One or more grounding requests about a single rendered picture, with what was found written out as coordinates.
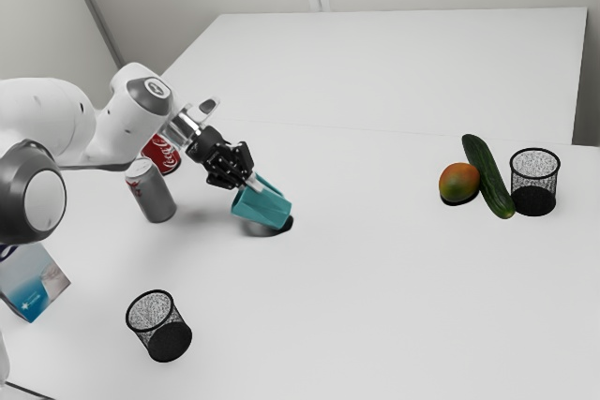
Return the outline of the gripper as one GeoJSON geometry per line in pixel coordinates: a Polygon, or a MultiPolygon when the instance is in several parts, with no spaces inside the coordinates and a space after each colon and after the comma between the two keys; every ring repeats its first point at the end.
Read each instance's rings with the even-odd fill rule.
{"type": "Polygon", "coordinates": [[[240,141],[233,145],[212,126],[197,131],[186,149],[187,156],[202,165],[206,183],[231,190],[246,185],[257,193],[264,189],[256,172],[248,145],[240,141]]]}

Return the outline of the teal faceted mug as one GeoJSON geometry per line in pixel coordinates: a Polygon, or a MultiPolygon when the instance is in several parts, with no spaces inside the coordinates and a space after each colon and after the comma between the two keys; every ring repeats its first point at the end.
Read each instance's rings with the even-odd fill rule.
{"type": "Polygon", "coordinates": [[[244,185],[232,202],[231,213],[276,231],[286,231],[293,224],[292,204],[273,185],[258,175],[264,189],[257,193],[244,185]]]}

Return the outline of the mango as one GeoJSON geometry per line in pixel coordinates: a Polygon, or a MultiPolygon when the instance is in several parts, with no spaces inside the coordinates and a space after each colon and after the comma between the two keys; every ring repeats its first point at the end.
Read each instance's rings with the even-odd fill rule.
{"type": "Polygon", "coordinates": [[[471,198],[479,190],[479,185],[479,170],[475,166],[463,162],[447,166],[439,179],[440,195],[451,203],[471,198]]]}

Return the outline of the red soda can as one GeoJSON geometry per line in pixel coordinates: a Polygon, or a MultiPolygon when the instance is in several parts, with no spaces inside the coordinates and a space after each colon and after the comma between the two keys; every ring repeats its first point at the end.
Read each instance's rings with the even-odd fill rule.
{"type": "Polygon", "coordinates": [[[144,145],[141,155],[150,158],[162,175],[175,172],[182,162],[179,152],[169,141],[158,134],[155,134],[144,145]]]}

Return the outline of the green cucumber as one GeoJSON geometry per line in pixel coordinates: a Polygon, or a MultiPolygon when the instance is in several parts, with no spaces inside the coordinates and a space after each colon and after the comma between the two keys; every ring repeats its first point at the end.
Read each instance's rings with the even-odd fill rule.
{"type": "Polygon", "coordinates": [[[473,134],[463,135],[461,142],[468,162],[479,172],[479,190],[487,207],[500,219],[511,218],[516,207],[488,145],[473,134]]]}

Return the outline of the silver soda can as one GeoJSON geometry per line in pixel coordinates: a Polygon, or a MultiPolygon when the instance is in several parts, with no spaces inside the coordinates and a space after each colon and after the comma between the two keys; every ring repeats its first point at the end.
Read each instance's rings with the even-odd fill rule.
{"type": "Polygon", "coordinates": [[[176,204],[173,196],[150,158],[136,158],[125,171],[125,181],[149,222],[162,223],[174,216],[176,204]]]}

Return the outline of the black mesh pen holder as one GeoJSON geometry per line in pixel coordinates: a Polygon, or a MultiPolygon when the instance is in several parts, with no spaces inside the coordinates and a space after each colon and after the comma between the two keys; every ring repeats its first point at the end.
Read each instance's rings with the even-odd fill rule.
{"type": "Polygon", "coordinates": [[[543,216],[556,207],[559,157],[548,149],[530,147],[515,152],[509,161],[511,198],[516,211],[543,216]]]}
{"type": "Polygon", "coordinates": [[[180,358],[189,348],[192,331],[179,313],[172,295],[163,289],[140,294],[128,306],[125,321],[158,363],[180,358]]]}

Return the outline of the blue and white carton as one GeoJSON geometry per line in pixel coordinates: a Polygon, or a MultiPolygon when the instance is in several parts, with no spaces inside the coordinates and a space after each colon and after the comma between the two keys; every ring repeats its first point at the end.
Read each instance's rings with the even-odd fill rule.
{"type": "Polygon", "coordinates": [[[0,244],[0,299],[28,323],[69,285],[70,280],[42,244],[0,244]]]}

